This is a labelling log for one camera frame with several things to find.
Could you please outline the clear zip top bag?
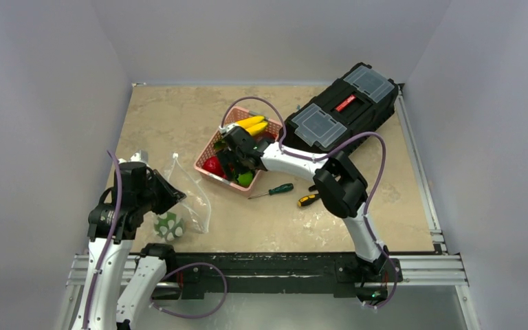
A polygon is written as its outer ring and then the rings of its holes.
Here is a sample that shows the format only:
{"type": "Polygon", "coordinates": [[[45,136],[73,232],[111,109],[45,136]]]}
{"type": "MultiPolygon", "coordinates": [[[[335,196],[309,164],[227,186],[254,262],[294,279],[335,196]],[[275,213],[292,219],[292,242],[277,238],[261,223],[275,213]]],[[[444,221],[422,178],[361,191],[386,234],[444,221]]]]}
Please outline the clear zip top bag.
{"type": "Polygon", "coordinates": [[[180,215],[185,221],[185,234],[209,233],[212,207],[207,194],[179,162],[179,154],[172,154],[172,162],[164,171],[164,176],[176,189],[187,195],[167,212],[180,215]]]}

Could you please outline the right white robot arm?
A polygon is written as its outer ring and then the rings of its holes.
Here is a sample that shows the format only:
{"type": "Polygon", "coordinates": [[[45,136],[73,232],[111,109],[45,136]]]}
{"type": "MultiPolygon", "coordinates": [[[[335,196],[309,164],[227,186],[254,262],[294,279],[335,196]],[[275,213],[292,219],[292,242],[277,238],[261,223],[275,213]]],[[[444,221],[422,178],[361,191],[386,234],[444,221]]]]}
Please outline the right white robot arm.
{"type": "Polygon", "coordinates": [[[369,215],[369,204],[376,187],[368,183],[343,151],[362,138],[376,138],[386,155],[384,139],[376,132],[363,132],[349,138],[327,154],[299,151],[281,142],[257,141],[237,124],[221,127],[223,141],[232,158],[249,169],[287,173],[313,182],[324,207],[341,218],[354,244],[360,274],[369,280],[382,279],[391,258],[379,239],[369,215]]]}

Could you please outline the green striped melon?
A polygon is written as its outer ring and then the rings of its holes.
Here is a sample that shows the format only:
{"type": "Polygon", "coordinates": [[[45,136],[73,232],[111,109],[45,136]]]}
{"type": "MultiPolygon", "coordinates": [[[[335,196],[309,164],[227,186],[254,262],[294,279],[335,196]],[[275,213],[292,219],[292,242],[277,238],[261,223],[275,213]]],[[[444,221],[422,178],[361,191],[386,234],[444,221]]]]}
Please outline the green striped melon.
{"type": "Polygon", "coordinates": [[[254,180],[254,171],[250,170],[244,173],[240,173],[236,176],[236,182],[241,187],[249,187],[254,180]]]}

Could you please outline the green bell pepper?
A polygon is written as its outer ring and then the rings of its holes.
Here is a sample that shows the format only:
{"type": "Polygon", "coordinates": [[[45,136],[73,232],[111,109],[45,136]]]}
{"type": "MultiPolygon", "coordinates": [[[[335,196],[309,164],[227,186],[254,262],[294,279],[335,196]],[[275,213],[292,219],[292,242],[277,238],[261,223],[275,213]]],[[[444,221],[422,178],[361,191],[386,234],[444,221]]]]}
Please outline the green bell pepper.
{"type": "Polygon", "coordinates": [[[174,212],[157,214],[153,220],[153,231],[164,242],[171,242],[183,237],[185,221],[174,212]]]}

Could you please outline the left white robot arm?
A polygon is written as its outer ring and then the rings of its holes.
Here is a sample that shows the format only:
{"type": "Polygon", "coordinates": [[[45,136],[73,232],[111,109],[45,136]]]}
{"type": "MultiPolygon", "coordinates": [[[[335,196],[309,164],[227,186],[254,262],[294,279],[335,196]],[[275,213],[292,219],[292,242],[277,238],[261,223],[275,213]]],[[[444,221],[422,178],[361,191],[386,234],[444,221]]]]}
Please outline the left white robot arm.
{"type": "Polygon", "coordinates": [[[112,187],[88,216],[87,273],[72,329],[134,329],[159,281],[177,274],[172,246],[149,243],[122,285],[125,265],[144,215],[165,213],[185,198],[157,170],[141,161],[122,162],[112,187]]]}

